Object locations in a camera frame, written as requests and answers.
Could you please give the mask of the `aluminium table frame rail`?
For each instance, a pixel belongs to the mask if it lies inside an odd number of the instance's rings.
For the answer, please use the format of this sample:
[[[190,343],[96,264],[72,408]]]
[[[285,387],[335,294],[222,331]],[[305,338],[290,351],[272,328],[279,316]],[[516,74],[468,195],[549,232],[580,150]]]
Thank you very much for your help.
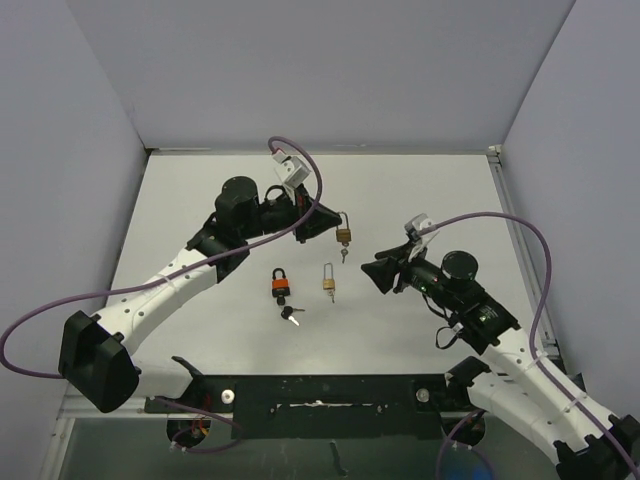
[[[503,212],[516,216],[517,211],[503,172],[501,153],[501,144],[491,145],[488,147],[487,160],[490,164],[492,178],[496,186]],[[508,221],[507,228],[516,253],[519,269],[523,277],[531,308],[533,312],[536,312],[538,303],[542,296],[544,273],[538,273],[534,265],[533,256],[531,255],[532,249],[527,243],[527,238],[531,234],[531,230],[522,223],[514,221]],[[542,346],[543,351],[548,355],[549,359],[557,366],[557,368],[563,374],[567,374],[578,387],[585,389],[582,374],[567,370],[566,362],[563,359],[559,340],[547,305],[543,306],[536,330],[536,338]]]

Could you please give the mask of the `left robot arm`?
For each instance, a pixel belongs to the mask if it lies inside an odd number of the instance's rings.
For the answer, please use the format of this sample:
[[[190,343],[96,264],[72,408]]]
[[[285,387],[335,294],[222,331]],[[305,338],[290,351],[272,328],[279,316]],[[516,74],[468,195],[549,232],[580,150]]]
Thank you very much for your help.
[[[142,342],[187,301],[236,270],[249,255],[249,240],[293,232],[304,243],[341,224],[339,213],[315,203],[304,186],[277,190],[278,196],[269,198],[246,176],[227,180],[214,212],[151,278],[152,288],[66,320],[59,373],[99,411],[118,409],[139,385],[142,371],[132,356]]]

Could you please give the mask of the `black headed key bunch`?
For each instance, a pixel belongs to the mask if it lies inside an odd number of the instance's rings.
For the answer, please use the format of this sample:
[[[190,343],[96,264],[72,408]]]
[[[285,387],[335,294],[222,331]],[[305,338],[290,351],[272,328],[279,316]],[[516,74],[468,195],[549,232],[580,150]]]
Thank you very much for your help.
[[[276,304],[280,307],[280,317],[283,320],[286,320],[292,323],[294,326],[299,327],[300,323],[296,319],[295,314],[304,312],[303,308],[292,307],[287,304],[286,298],[284,296],[278,296],[276,298]]]

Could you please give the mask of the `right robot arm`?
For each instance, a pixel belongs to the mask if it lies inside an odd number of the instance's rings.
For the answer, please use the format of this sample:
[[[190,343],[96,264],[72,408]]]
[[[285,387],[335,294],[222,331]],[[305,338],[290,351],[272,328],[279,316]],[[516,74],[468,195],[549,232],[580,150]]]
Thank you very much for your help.
[[[625,479],[639,465],[639,423],[619,417],[535,350],[517,319],[475,279],[464,251],[441,264],[408,245],[379,252],[362,271],[382,293],[411,287],[448,312],[448,324],[474,354],[445,375],[445,395],[499,418],[544,453],[562,479]]]

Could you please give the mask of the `orange black padlock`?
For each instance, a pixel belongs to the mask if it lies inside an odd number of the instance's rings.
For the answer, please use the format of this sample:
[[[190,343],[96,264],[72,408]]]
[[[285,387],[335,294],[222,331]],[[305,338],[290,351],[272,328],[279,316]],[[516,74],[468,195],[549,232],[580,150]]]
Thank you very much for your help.
[[[271,293],[276,299],[291,295],[289,279],[283,268],[277,267],[272,271]]]

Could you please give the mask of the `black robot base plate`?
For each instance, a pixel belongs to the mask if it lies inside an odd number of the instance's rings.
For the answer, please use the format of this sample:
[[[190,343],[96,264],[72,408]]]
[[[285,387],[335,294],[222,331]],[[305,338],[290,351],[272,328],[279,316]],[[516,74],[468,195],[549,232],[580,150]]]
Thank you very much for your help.
[[[245,439],[438,439],[471,410],[436,374],[206,375],[169,400],[229,414]]]

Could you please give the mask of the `long shackle brass padlock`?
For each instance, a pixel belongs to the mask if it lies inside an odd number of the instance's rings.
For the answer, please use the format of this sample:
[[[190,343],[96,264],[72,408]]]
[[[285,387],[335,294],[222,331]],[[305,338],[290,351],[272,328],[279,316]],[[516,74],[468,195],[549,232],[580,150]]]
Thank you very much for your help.
[[[322,288],[324,291],[334,291],[336,287],[334,278],[334,267],[331,262],[323,265]]]

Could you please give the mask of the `small brass padlock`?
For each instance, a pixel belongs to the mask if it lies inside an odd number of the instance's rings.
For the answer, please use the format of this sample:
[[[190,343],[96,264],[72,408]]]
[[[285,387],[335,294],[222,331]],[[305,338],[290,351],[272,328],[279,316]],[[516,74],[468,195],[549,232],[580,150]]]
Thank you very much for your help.
[[[341,219],[341,223],[336,227],[336,241],[343,247],[347,248],[352,241],[349,216],[344,211],[339,211],[338,215]]]

